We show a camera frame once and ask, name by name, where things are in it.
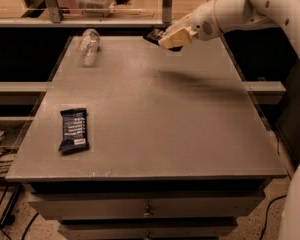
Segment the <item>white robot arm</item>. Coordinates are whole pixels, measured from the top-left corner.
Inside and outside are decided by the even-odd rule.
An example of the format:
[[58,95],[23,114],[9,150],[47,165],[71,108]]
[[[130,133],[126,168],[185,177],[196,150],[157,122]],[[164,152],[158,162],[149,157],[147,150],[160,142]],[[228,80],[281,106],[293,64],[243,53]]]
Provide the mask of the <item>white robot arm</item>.
[[[300,61],[300,0],[211,0],[170,25],[159,45],[180,48],[195,38],[207,41],[234,30],[269,25],[281,28]],[[300,164],[284,199],[276,240],[300,240]]]

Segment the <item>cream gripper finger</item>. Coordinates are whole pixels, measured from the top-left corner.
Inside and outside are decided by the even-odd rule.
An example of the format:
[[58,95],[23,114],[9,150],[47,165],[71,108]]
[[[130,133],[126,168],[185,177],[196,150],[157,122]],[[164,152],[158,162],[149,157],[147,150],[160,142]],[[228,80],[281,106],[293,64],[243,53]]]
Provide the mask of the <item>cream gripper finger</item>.
[[191,27],[182,27],[178,30],[167,32],[159,41],[159,45],[165,49],[173,49],[189,45],[197,32]]
[[177,20],[165,30],[166,34],[167,35],[181,34],[181,33],[191,34],[193,32],[193,29],[191,27],[190,18],[191,18],[191,14],[187,14],[183,18]]

